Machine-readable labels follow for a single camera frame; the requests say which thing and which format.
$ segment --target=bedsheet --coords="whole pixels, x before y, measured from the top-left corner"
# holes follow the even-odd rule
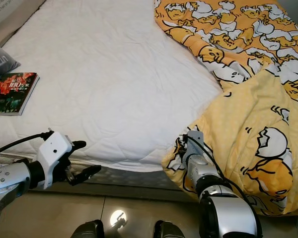
[[[298,215],[298,26],[274,0],[157,0],[158,25],[215,76],[219,95],[189,130],[205,156],[243,188],[258,212]],[[197,198],[182,165],[186,142],[162,164]]]
[[[0,147],[53,130],[87,147],[72,158],[152,172],[221,88],[154,22],[147,0],[47,0],[3,49],[37,72],[22,116],[0,116]],[[40,139],[10,154],[33,156]]]

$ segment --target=mattress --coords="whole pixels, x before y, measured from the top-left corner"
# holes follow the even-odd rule
[[[37,72],[22,116],[0,116],[0,147],[51,128],[87,146],[76,161],[160,171],[174,138],[220,92],[154,22],[148,0],[47,0],[3,49]],[[6,152],[33,157],[42,141]]]

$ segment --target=comforter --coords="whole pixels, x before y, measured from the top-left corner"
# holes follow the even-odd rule
[[[298,26],[274,0],[155,0],[154,16],[223,89],[183,134],[203,132],[206,156],[258,213],[298,215]],[[197,197],[183,147],[180,136],[162,165]]]

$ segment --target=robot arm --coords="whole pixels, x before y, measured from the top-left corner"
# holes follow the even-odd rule
[[[200,236],[202,238],[262,237],[253,208],[232,190],[215,161],[204,148],[203,133],[190,131],[182,163],[199,196]]]
[[[72,142],[67,136],[50,131],[32,163],[25,159],[11,165],[0,165],[0,212],[29,189],[47,189],[52,183],[65,179],[76,185],[100,171],[101,166],[91,166],[78,175],[71,173],[69,156],[85,146],[85,141]]]

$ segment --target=quilted mattress cover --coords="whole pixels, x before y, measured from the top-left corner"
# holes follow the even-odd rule
[[[148,0],[47,0],[3,49],[37,72],[22,116],[0,116],[0,147],[47,131],[85,140],[75,160],[160,171],[173,140],[222,90],[154,22]],[[33,157],[42,141],[7,152]]]

